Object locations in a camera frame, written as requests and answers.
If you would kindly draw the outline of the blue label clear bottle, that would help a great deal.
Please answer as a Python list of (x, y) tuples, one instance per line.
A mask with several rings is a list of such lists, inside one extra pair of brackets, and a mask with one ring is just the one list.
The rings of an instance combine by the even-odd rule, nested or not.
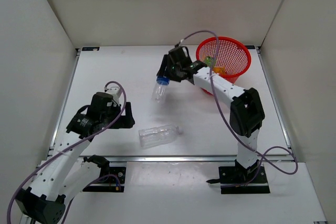
[(162, 103), (166, 98), (166, 89), (170, 84), (170, 79), (167, 77), (157, 76), (156, 83), (152, 92), (152, 100), (157, 103)]

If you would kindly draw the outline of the orange bottle with orange cap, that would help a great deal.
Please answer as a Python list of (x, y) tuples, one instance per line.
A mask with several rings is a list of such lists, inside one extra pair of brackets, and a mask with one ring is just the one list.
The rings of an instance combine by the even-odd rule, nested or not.
[(216, 74), (226, 75), (226, 70), (224, 67), (214, 67), (213, 72)]

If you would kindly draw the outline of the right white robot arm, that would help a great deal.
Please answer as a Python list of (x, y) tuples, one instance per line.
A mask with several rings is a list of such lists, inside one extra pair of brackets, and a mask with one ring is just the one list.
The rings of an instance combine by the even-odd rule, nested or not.
[(192, 61), (185, 46), (177, 46), (163, 56), (157, 79), (175, 82), (187, 80), (211, 93), (217, 104), (224, 103), (229, 107), (229, 121), (226, 124), (238, 141), (236, 177), (244, 184), (252, 181), (259, 171), (257, 141), (265, 118), (258, 91), (236, 86), (220, 77), (206, 63)]

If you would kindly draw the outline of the green plastic bottle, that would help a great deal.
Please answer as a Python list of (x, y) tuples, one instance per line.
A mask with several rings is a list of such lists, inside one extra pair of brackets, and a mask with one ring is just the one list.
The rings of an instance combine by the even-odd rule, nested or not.
[(204, 63), (207, 64), (208, 67), (215, 67), (216, 59), (214, 57), (207, 56), (204, 59)]

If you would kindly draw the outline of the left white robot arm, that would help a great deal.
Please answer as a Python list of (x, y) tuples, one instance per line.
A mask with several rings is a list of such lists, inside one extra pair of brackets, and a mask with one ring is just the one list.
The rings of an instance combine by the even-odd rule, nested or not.
[(99, 155), (85, 157), (78, 170), (70, 171), (95, 136), (107, 129), (134, 126), (131, 102), (119, 104), (119, 97), (124, 96), (121, 89), (97, 92), (90, 104), (76, 112), (66, 127), (75, 137), (64, 137), (57, 143), (51, 158), (24, 180), (11, 199), (23, 214), (38, 223), (58, 223), (66, 205), (85, 187), (95, 180), (108, 180), (109, 162)]

